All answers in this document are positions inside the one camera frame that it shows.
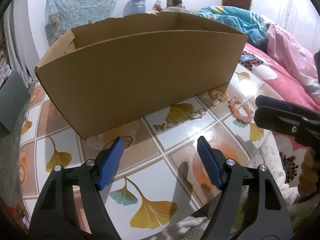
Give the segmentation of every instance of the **cardboard box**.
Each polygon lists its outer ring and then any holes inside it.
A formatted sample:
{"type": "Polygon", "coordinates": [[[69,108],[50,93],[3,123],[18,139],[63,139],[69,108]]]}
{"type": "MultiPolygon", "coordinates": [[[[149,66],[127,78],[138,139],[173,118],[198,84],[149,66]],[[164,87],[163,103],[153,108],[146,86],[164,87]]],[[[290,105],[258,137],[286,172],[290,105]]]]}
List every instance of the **cardboard box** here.
{"type": "Polygon", "coordinates": [[[35,72],[87,138],[229,82],[246,41],[195,15],[135,14],[67,31],[35,72]]]}

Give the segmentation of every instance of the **ginkgo leaf pattern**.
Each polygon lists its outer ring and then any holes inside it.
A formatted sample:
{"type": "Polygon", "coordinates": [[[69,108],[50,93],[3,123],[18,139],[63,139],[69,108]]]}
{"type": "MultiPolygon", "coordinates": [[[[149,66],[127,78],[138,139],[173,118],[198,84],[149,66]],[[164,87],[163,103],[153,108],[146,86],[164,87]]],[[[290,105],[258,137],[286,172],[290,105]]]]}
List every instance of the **ginkgo leaf pattern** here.
{"type": "Polygon", "coordinates": [[[260,141],[264,135],[264,130],[259,128],[255,123],[250,122],[250,141],[260,141]]]}
{"type": "Polygon", "coordinates": [[[232,122],[234,125],[240,127],[240,128],[244,128],[248,125],[248,123],[246,122],[240,122],[238,121],[237,119],[235,119],[233,122],[232,122]]]}
{"type": "Polygon", "coordinates": [[[28,120],[29,118],[29,111],[26,113],[25,123],[23,124],[23,127],[21,129],[21,135],[25,134],[32,126],[32,122],[28,120]]]}
{"type": "Polygon", "coordinates": [[[110,197],[112,197],[117,204],[121,204],[124,206],[136,204],[138,202],[138,199],[127,189],[127,180],[125,179],[124,181],[124,187],[110,192],[110,197]]]}
{"type": "MultiPolygon", "coordinates": [[[[248,126],[248,123],[240,122],[236,119],[232,123],[240,128],[245,128],[248,126]]],[[[259,128],[253,122],[250,122],[249,125],[250,125],[250,135],[249,135],[250,141],[252,142],[260,141],[264,136],[264,130],[262,128],[259,128]]]]}
{"type": "Polygon", "coordinates": [[[171,201],[150,201],[144,197],[138,186],[130,179],[125,178],[138,191],[142,204],[137,213],[130,220],[130,226],[133,228],[155,229],[161,225],[169,223],[172,216],[178,210],[175,202],[171,201]]]}
{"type": "Polygon", "coordinates": [[[45,171],[51,172],[52,169],[58,164],[62,165],[66,169],[72,160],[72,155],[67,152],[58,152],[56,150],[56,146],[53,139],[50,136],[49,139],[52,141],[53,144],[53,155],[49,160],[47,166],[45,167],[45,171]]]}
{"type": "Polygon", "coordinates": [[[175,104],[170,106],[169,113],[166,117],[167,123],[181,123],[185,122],[187,120],[187,117],[190,116],[194,109],[194,106],[192,104],[175,104]]]}
{"type": "Polygon", "coordinates": [[[247,72],[241,72],[241,73],[235,72],[235,73],[238,75],[238,80],[239,80],[239,82],[241,82],[241,81],[244,80],[244,79],[250,80],[250,75],[249,75],[249,73],[247,73],[247,72]]]}

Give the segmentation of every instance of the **yellow ginkgo leaf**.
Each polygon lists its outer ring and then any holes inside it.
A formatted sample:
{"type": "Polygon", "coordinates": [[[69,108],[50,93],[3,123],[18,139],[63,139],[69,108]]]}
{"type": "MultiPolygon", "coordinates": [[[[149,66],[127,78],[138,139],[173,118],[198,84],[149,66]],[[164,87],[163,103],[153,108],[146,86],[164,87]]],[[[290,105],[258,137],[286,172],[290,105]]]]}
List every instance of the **yellow ginkgo leaf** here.
{"type": "Polygon", "coordinates": [[[69,163],[72,160],[71,154],[67,153],[67,152],[58,152],[56,150],[56,146],[54,144],[53,139],[50,136],[49,136],[49,138],[53,143],[53,155],[52,155],[51,159],[49,160],[47,166],[45,167],[45,171],[51,172],[52,169],[58,164],[62,165],[64,168],[67,168],[67,166],[69,165],[69,163]]]}
{"type": "Polygon", "coordinates": [[[175,104],[170,106],[170,111],[166,117],[167,123],[173,122],[185,122],[193,111],[194,107],[192,104],[175,104]]]}
{"type": "Polygon", "coordinates": [[[246,79],[246,80],[250,80],[250,75],[247,72],[241,72],[241,73],[237,73],[238,75],[238,80],[239,82],[241,82],[242,80],[246,79]]]}
{"type": "Polygon", "coordinates": [[[150,201],[142,198],[142,204],[130,221],[133,228],[155,229],[169,223],[178,210],[177,204],[171,201],[150,201]]]}
{"type": "Polygon", "coordinates": [[[32,122],[31,121],[26,121],[21,129],[21,135],[25,134],[32,126],[32,122]]]}
{"type": "Polygon", "coordinates": [[[250,141],[260,141],[264,135],[264,130],[259,128],[255,123],[250,122],[250,141]]]}

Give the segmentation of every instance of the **floor tile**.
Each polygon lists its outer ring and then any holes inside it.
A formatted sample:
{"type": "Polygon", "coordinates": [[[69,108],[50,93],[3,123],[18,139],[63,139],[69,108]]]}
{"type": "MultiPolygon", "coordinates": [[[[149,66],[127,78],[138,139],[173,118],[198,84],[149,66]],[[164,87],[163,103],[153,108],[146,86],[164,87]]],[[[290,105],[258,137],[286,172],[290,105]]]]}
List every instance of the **floor tile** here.
{"type": "Polygon", "coordinates": [[[228,100],[233,97],[243,98],[232,86],[224,84],[220,87],[211,89],[203,94],[198,95],[198,98],[216,115],[218,118],[223,117],[230,112],[228,100]],[[218,100],[220,103],[213,106],[213,101],[218,100]]]}
{"type": "Polygon", "coordinates": [[[44,101],[49,100],[49,99],[50,99],[49,96],[47,94],[45,94],[44,101]]]}
{"type": "Polygon", "coordinates": [[[51,168],[57,164],[61,164],[67,168],[81,165],[76,133],[72,128],[53,134],[50,137],[45,137],[36,142],[36,170],[39,191],[41,191],[50,174],[51,170],[47,171],[46,166],[53,154],[57,158],[53,159],[53,162],[50,162],[52,163],[52,165],[50,165],[51,168]]]}
{"type": "Polygon", "coordinates": [[[37,195],[35,176],[35,142],[25,144],[19,153],[19,178],[22,196],[37,195]]]}
{"type": "MultiPolygon", "coordinates": [[[[241,107],[240,113],[247,116],[245,110],[241,107]]],[[[264,140],[270,133],[269,130],[258,128],[254,120],[251,123],[239,122],[232,115],[225,119],[224,124],[233,132],[237,139],[241,142],[244,148],[247,150],[250,156],[253,156],[264,140]]]]}
{"type": "Polygon", "coordinates": [[[164,152],[185,142],[216,121],[208,112],[200,119],[187,120],[186,116],[189,116],[192,110],[205,111],[195,98],[190,98],[145,116],[145,120],[164,152]]]}
{"type": "Polygon", "coordinates": [[[121,136],[125,141],[118,174],[160,155],[147,128],[139,119],[88,139],[82,139],[84,158],[94,159],[101,150],[109,148],[117,136],[121,136]]]}
{"type": "Polygon", "coordinates": [[[54,104],[50,100],[43,102],[37,136],[43,136],[67,126],[68,122],[60,114],[54,104]]]}
{"type": "Polygon", "coordinates": [[[163,160],[128,176],[128,179],[117,180],[111,189],[105,188],[101,192],[109,216],[123,240],[154,235],[196,210],[163,160]],[[123,190],[126,191],[125,199],[119,198],[123,190]]]}
{"type": "MultiPolygon", "coordinates": [[[[246,152],[221,124],[200,133],[199,136],[204,136],[211,147],[221,150],[226,158],[232,158],[244,166],[249,162],[246,152]]],[[[180,176],[187,181],[198,204],[203,206],[219,191],[211,184],[203,167],[196,148],[197,139],[198,136],[185,146],[170,153],[169,160],[180,176]]]]}
{"type": "Polygon", "coordinates": [[[20,145],[35,138],[40,108],[41,105],[38,105],[26,112],[21,130],[20,145]]]}
{"type": "Polygon", "coordinates": [[[247,98],[256,94],[257,88],[262,82],[263,81],[256,77],[251,71],[238,64],[230,84],[247,98]]]}
{"type": "Polygon", "coordinates": [[[30,97],[29,103],[28,103],[28,109],[32,108],[33,106],[39,104],[42,102],[44,98],[44,89],[41,85],[37,86],[35,90],[33,90],[33,93],[30,97]]]}
{"type": "Polygon", "coordinates": [[[276,91],[274,91],[268,84],[263,83],[261,87],[258,88],[256,94],[249,98],[249,102],[254,106],[255,109],[257,109],[256,103],[255,103],[256,98],[259,95],[275,98],[278,100],[283,100],[282,97],[279,96],[279,94],[276,91]]]}
{"type": "Polygon", "coordinates": [[[75,198],[75,206],[76,206],[76,212],[77,212],[80,228],[81,230],[86,231],[87,233],[91,233],[91,230],[87,221],[87,217],[84,212],[80,191],[74,192],[74,198],[75,198]]]}
{"type": "Polygon", "coordinates": [[[27,212],[28,212],[28,215],[30,218],[32,217],[33,210],[35,209],[37,200],[38,199],[26,199],[23,201],[25,203],[25,206],[26,206],[26,209],[27,209],[27,212]]]}

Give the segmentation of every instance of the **flower pattern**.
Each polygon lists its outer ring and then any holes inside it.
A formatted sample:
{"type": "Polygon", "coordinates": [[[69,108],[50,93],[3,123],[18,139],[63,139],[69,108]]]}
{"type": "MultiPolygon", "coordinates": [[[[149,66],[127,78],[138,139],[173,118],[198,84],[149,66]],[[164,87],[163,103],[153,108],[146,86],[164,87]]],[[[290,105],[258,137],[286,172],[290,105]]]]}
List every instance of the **flower pattern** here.
{"type": "Polygon", "coordinates": [[[290,181],[293,181],[295,176],[297,176],[297,168],[299,168],[299,166],[294,163],[296,157],[291,156],[287,158],[287,156],[283,155],[282,152],[280,152],[280,157],[282,167],[285,172],[285,183],[289,183],[290,181]]]}
{"type": "Polygon", "coordinates": [[[263,61],[258,59],[254,54],[251,54],[247,51],[244,50],[244,52],[242,53],[239,63],[246,67],[247,69],[249,69],[250,71],[252,71],[252,67],[253,66],[259,66],[263,64],[263,61]]]}

